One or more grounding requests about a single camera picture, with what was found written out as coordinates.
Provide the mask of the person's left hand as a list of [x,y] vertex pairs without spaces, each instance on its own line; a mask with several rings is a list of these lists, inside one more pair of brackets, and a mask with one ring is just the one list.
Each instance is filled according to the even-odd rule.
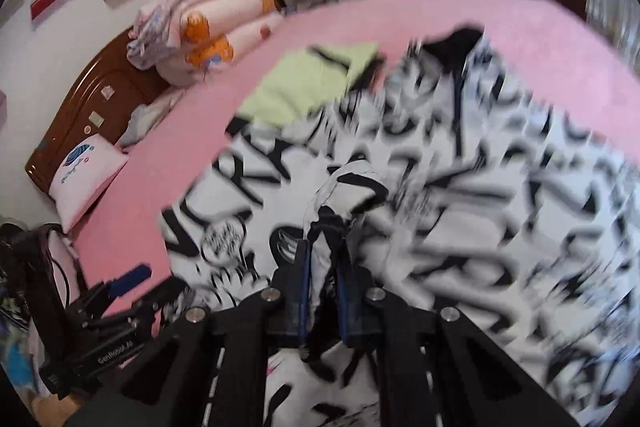
[[86,403],[79,395],[32,395],[27,399],[32,416],[41,427],[63,427]]

